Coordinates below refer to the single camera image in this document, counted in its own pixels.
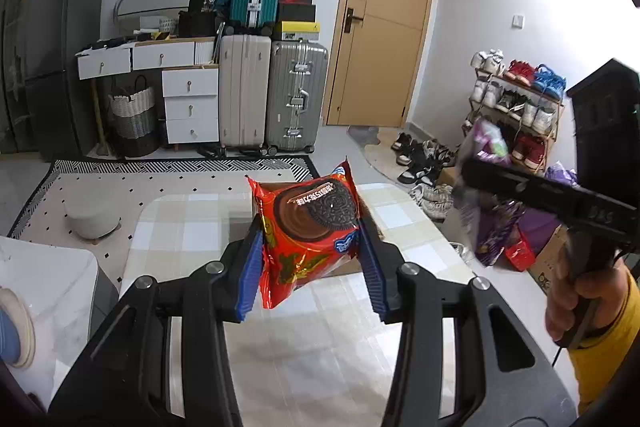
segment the silver suitcase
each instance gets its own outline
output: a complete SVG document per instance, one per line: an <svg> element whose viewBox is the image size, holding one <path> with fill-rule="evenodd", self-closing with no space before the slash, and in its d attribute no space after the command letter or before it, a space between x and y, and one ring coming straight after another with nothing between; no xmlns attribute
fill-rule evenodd
<svg viewBox="0 0 640 427"><path fill-rule="evenodd" d="M315 42L271 45L267 97L269 154L277 150L314 151L329 53Z"/></svg>
<svg viewBox="0 0 640 427"><path fill-rule="evenodd" d="M262 147L270 51L268 37L222 37L218 82L222 147Z"/></svg>

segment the checkered tablecloth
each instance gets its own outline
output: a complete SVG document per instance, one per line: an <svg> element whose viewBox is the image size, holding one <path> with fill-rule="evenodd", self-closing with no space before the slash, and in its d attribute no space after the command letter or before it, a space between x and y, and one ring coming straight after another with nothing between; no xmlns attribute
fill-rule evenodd
<svg viewBox="0 0 640 427"><path fill-rule="evenodd" d="M398 187L359 185L385 241L440 279L466 283L473 273L436 226ZM142 212L121 295L138 276L159 281L190 274L242 239L252 220L244 193L166 196ZM372 311L362 273L326 277L297 290L273 310L254 309L241 325L225 324L236 396L246 427L379 425L391 385L401 325ZM171 407L184 415L180 322L172 323ZM441 415L452 412L453 329L444 322Z"/></svg>

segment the human hand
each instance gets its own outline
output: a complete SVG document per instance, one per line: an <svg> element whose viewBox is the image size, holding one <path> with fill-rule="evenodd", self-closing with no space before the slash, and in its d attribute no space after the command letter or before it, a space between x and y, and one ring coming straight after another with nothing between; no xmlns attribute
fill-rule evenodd
<svg viewBox="0 0 640 427"><path fill-rule="evenodd" d="M590 331L605 328L616 320L629 290L622 259L611 268L580 275L574 284L569 282L568 276L569 267L562 249L546 300L545 326L554 341L560 340L564 332L573 327L579 296L602 299L587 330Z"/></svg>

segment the light switch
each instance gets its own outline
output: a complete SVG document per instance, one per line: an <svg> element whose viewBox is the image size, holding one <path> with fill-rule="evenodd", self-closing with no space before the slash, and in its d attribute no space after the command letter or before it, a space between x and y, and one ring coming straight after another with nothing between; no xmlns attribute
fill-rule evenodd
<svg viewBox="0 0 640 427"><path fill-rule="evenodd" d="M514 15L513 16L513 21L511 22L511 27L512 28L523 29L524 28L524 15Z"/></svg>

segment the door lock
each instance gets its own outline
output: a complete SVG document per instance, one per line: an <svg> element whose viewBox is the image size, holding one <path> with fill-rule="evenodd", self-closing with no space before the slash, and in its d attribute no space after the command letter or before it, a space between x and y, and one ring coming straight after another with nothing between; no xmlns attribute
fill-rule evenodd
<svg viewBox="0 0 640 427"><path fill-rule="evenodd" d="M344 19L344 32L351 33L351 24L353 23L353 21L362 22L363 20L364 17L356 17L353 14L353 8L347 8L347 16Z"/></svg>

